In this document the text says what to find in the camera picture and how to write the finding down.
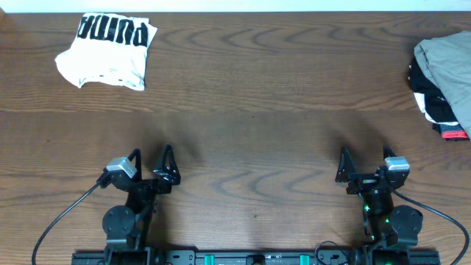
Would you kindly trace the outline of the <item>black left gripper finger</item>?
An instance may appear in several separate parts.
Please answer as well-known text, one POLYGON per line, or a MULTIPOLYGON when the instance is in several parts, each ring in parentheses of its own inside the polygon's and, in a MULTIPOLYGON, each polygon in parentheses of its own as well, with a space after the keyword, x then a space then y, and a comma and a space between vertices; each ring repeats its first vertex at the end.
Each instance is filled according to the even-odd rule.
POLYGON ((170 144, 165 145, 163 148, 163 152, 158 158, 157 165, 152 172, 172 186, 178 186, 180 184, 181 175, 170 144))
POLYGON ((140 149, 134 149, 127 157, 130 162, 134 163, 136 168, 135 176, 133 180, 142 180, 142 165, 141 165, 141 151, 140 149))

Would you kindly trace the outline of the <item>white t-shirt black print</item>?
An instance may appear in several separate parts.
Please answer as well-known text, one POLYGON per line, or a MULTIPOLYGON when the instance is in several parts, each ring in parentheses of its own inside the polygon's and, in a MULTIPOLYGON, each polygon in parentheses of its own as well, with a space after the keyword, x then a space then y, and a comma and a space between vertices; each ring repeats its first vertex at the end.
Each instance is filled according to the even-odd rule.
POLYGON ((86 13, 70 48, 56 56, 57 70, 78 88, 101 82, 144 91, 146 59, 156 34, 148 18, 86 13))

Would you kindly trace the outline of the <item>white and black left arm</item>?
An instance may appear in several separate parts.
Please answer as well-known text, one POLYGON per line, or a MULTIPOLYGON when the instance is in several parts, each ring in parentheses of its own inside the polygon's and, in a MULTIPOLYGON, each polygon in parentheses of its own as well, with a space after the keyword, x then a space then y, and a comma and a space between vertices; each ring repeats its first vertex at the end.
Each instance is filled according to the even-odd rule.
POLYGON ((171 145, 165 145, 152 173, 152 178, 142 177, 141 151, 134 149, 126 157, 112 159, 97 180, 101 188, 112 185, 127 193, 127 201, 108 210, 102 220, 106 264, 164 263, 159 251, 146 245, 146 237, 157 196, 171 193, 181 181, 171 145))

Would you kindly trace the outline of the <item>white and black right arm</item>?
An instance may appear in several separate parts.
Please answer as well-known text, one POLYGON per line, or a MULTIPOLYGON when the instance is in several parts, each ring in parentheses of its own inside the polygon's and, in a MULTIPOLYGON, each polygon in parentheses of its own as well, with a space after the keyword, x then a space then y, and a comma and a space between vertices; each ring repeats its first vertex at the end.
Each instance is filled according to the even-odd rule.
POLYGON ((418 244, 423 215, 407 205, 395 205, 392 194, 405 184, 410 165, 389 146, 382 166, 373 173, 357 172, 346 147, 341 148, 335 181, 362 201, 364 232, 371 242, 351 250, 349 264, 410 264, 409 250, 418 244))

